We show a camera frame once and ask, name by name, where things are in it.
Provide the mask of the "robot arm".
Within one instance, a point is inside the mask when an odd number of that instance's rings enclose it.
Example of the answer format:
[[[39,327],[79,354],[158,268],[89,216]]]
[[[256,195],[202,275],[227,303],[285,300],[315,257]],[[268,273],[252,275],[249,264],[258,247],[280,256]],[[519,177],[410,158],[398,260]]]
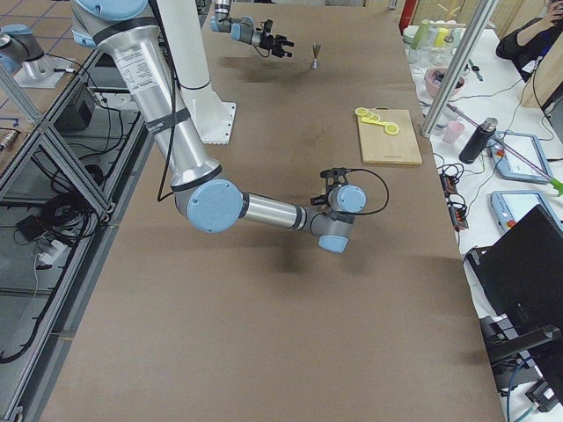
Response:
[[[233,18],[230,9],[230,0],[215,1],[214,15],[210,18],[210,28],[213,32],[228,33],[234,41],[254,47],[262,57],[272,55],[283,58],[293,55],[285,47],[293,47],[295,43],[286,36],[273,35],[272,19],[266,19],[260,23],[260,27],[256,27],[249,16]]]
[[[247,219],[310,233],[333,253],[345,250],[366,204],[345,169],[324,171],[335,183],[302,207],[240,191],[207,154],[207,143],[229,140],[236,107],[211,87],[194,2],[75,1],[71,9],[76,43],[113,58],[165,158],[163,179],[176,207],[195,228],[219,233]]]

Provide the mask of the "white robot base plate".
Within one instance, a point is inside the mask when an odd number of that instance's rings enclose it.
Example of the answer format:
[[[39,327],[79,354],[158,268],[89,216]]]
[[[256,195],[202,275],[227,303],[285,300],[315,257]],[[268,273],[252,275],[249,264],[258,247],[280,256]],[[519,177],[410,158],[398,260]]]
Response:
[[[201,141],[205,144],[227,145],[234,125],[237,105],[223,102],[214,91],[183,93]]]

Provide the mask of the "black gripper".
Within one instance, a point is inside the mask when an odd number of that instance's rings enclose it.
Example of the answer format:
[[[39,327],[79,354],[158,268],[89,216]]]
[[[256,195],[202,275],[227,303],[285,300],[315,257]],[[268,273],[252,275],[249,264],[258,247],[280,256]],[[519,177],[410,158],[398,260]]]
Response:
[[[270,55],[278,58],[291,57],[292,54],[289,51],[284,50],[282,47],[293,47],[294,43],[288,40],[285,36],[274,37],[270,30],[263,27],[260,31],[260,42],[259,48],[266,51]]]
[[[329,193],[324,192],[318,196],[311,197],[310,204],[312,207],[329,207],[330,206]]]

